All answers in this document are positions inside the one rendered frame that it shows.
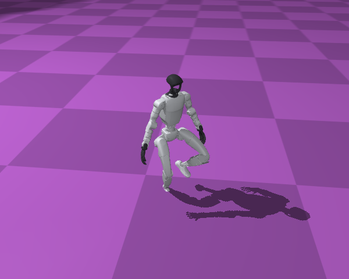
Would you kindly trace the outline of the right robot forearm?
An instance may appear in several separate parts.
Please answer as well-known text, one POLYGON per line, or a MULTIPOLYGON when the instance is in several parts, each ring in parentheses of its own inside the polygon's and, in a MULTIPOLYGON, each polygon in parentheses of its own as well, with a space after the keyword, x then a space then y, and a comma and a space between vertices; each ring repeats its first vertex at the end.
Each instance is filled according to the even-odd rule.
POLYGON ((145 135, 144 135, 144 139, 143 139, 143 142, 142 142, 142 146, 144 146, 144 144, 148 144, 149 146, 149 142, 151 140, 151 135, 153 133, 153 130, 150 129, 151 127, 151 121, 148 122, 147 126, 146 126, 146 129, 145 129, 145 135))

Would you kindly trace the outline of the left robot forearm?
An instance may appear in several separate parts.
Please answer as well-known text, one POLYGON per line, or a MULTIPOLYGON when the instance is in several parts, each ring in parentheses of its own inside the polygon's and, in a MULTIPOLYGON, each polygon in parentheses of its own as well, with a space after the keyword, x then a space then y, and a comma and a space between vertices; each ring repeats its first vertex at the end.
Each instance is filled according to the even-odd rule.
POLYGON ((193 114, 192 116, 190 116, 190 118, 192 119, 192 121, 193 121, 193 123, 194 123, 196 129, 199 130, 199 126, 202 125, 202 124, 200 123, 200 120, 199 120, 199 118, 197 117, 197 113, 195 113, 195 114, 193 114))

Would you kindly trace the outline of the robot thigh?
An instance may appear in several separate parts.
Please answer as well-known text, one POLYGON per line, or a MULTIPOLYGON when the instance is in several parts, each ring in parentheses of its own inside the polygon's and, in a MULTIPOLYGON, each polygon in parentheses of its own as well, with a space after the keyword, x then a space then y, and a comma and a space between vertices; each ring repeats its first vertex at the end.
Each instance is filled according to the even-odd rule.
POLYGON ((199 155, 198 159, 200 162, 207 162, 209 160, 209 153, 203 143, 199 140, 199 138, 194 135, 191 131, 184 127, 180 127, 178 130, 177 139, 185 140, 185 142, 195 149, 199 155))
POLYGON ((167 176, 167 178, 171 178, 173 176, 173 172, 170 165, 170 153, 168 143, 165 140, 164 134, 160 135, 155 139, 154 145, 158 148, 158 155, 162 162, 165 176, 167 176))

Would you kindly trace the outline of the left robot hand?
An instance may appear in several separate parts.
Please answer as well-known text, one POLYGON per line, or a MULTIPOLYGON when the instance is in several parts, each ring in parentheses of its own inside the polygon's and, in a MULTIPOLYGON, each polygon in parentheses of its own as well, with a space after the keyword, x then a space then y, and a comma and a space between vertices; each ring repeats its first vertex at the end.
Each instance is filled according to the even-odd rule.
POLYGON ((203 132, 202 125, 199 126, 199 130, 197 130, 197 131, 199 131, 200 141, 204 144, 206 137, 205 137, 205 134, 203 132))

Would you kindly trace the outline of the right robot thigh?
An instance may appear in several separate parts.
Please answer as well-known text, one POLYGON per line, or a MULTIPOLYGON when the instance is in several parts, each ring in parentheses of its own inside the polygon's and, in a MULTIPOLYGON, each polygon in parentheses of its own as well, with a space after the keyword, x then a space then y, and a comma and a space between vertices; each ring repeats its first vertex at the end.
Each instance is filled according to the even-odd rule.
POLYGON ((164 134, 160 135, 155 139, 154 145, 158 148, 158 155, 162 162, 165 176, 167 176, 167 178, 171 178, 173 176, 173 172, 170 165, 170 153, 168 143, 165 140, 164 134))

